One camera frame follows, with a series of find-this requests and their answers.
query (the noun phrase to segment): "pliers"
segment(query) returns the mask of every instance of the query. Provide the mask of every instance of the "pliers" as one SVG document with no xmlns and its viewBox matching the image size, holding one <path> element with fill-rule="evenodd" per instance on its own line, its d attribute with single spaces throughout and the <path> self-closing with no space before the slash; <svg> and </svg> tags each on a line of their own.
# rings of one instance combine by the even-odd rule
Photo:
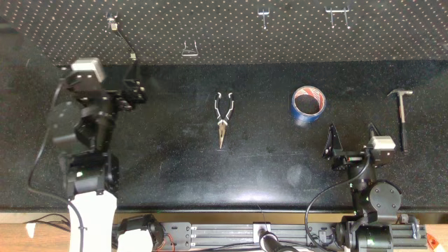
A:
<svg viewBox="0 0 448 252">
<path fill-rule="evenodd" d="M 230 108 L 229 111 L 225 114 L 224 119 L 221 117 L 221 114 L 219 113 L 219 100 L 221 99 L 221 93 L 218 92 L 218 95 L 216 95 L 215 98 L 215 112 L 216 117 L 218 119 L 218 126 L 219 126 L 219 148 L 223 147 L 223 141 L 224 141 L 224 135 L 225 135 L 225 128 L 228 126 L 230 116 L 233 112 L 233 94 L 229 93 L 229 99 L 230 99 Z"/>
</svg>

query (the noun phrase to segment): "hammer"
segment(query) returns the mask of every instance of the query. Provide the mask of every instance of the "hammer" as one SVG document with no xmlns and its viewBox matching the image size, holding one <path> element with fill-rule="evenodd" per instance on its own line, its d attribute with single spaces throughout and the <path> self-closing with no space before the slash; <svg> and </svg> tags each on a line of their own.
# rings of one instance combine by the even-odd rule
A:
<svg viewBox="0 0 448 252">
<path fill-rule="evenodd" d="M 398 100 L 400 101 L 400 119 L 401 119 L 401 124 L 400 124 L 400 131 L 401 131 L 401 151 L 404 152 L 405 154 L 408 152 L 407 149 L 407 137 L 406 137 L 406 122 L 405 122 L 405 107 L 403 106 L 403 95 L 412 95 L 413 91 L 412 90 L 404 90 L 402 88 L 397 88 L 395 90 L 392 90 L 392 92 L 390 92 L 387 96 L 393 94 L 393 93 L 397 93 L 398 95 Z"/>
</svg>

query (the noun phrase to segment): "black table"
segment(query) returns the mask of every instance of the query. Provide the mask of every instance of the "black table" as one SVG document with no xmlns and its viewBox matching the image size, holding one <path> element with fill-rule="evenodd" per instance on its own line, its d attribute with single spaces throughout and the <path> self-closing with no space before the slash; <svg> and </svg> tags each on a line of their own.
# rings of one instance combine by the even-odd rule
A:
<svg viewBox="0 0 448 252">
<path fill-rule="evenodd" d="M 0 56 L 0 210 L 66 211 L 26 191 L 59 72 L 26 41 Z M 106 70 L 118 78 L 125 68 Z M 402 211 L 447 211 L 447 70 L 441 61 L 147 66 L 148 102 L 121 113 L 113 136 L 121 167 L 118 210 L 304 211 L 322 189 L 347 179 L 321 158 L 329 124 L 348 151 L 368 142 L 369 122 L 392 136 L 398 150 L 396 97 L 386 95 L 407 88 L 414 91 L 405 97 L 409 155 L 398 151 L 378 178 L 403 191 Z M 303 85 L 321 89 L 328 105 L 316 122 L 298 127 L 290 100 Z M 217 91 L 235 98 L 222 150 Z M 56 157 L 49 144 L 34 182 L 63 195 Z M 328 192 L 314 209 L 350 211 L 348 186 Z"/>
</svg>

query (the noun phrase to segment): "blue masking tape roll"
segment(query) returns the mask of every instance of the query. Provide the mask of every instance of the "blue masking tape roll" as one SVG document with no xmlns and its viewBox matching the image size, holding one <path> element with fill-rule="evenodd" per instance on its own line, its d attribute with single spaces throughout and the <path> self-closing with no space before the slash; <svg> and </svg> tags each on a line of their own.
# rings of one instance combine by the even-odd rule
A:
<svg viewBox="0 0 448 252">
<path fill-rule="evenodd" d="M 295 100 L 300 95 L 309 95 L 309 96 L 315 98 L 315 100 L 319 104 L 319 111 L 314 114 L 308 114 L 308 113 L 301 112 L 299 110 L 299 108 L 297 107 L 297 105 L 295 104 Z M 320 91 L 316 87 L 303 86 L 294 92 L 293 99 L 291 101 L 291 111 L 292 111 L 294 120 L 297 123 L 300 123 L 300 122 L 310 123 L 310 122 L 314 122 L 315 120 L 317 120 L 317 118 L 319 118 L 319 116 L 321 116 L 326 105 L 327 105 L 327 101 L 326 101 L 325 95 L 323 95 L 322 91 Z"/>
</svg>

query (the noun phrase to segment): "pegboard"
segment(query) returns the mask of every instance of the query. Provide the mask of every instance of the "pegboard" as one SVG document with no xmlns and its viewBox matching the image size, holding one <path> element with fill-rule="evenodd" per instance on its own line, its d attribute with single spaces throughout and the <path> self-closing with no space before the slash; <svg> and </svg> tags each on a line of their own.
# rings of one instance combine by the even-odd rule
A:
<svg viewBox="0 0 448 252">
<path fill-rule="evenodd" d="M 332 27 L 326 8 L 349 8 L 349 28 L 343 13 Z M 0 3 L 0 15 L 56 65 L 132 61 L 108 29 L 108 11 L 118 12 L 142 64 L 253 64 L 448 60 L 447 8 L 439 0 L 14 0 Z M 199 55 L 182 57 L 184 42 L 195 41 Z"/>
</svg>

